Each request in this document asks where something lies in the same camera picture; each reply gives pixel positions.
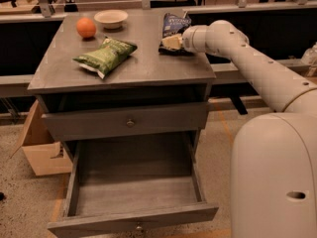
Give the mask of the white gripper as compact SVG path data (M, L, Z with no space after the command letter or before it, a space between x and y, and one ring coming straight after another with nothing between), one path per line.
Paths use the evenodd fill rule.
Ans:
M191 53L205 53L207 26L197 25L186 29L181 34L163 38L162 45L169 49L179 50L181 47Z

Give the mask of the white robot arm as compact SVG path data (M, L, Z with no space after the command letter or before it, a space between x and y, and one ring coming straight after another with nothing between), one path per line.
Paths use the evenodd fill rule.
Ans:
M317 85L254 49L228 21L162 43L230 60L271 110L233 144L232 238L317 238Z

